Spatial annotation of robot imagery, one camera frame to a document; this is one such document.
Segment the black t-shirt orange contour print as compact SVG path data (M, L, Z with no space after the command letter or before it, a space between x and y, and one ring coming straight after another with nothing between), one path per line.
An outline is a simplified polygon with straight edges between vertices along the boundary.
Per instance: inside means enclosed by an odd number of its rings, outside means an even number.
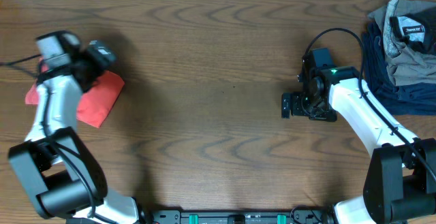
M390 17L394 36L412 50L435 55L435 7L415 14Z

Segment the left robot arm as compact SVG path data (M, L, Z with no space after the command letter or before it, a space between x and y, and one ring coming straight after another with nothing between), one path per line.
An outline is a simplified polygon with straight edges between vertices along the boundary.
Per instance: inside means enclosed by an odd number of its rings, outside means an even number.
M133 197L110 189L103 169L78 137L76 111L83 93L116 61L94 40L83 51L45 54L37 76L39 103L22 144L8 161L36 213L75 223L144 223Z

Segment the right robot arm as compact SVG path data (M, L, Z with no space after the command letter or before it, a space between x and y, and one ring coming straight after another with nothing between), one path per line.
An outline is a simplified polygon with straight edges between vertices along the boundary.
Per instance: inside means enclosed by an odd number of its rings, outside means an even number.
M360 197L334 204L322 223L406 223L435 214L435 139L420 139L378 102L353 67L314 68L281 97L283 118L334 122L340 114L371 162Z

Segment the orange soccer t-shirt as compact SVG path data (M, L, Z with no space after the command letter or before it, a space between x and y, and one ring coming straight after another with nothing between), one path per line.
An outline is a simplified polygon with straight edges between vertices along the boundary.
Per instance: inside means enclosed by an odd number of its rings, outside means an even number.
M110 113L122 88L122 78L111 71L105 71L96 81L92 81L91 90L83 92L73 75L59 74L34 84L25 97L25 103L37 104L37 116L49 105L48 123L50 130L77 128L77 121L83 121L94 127L100 127Z

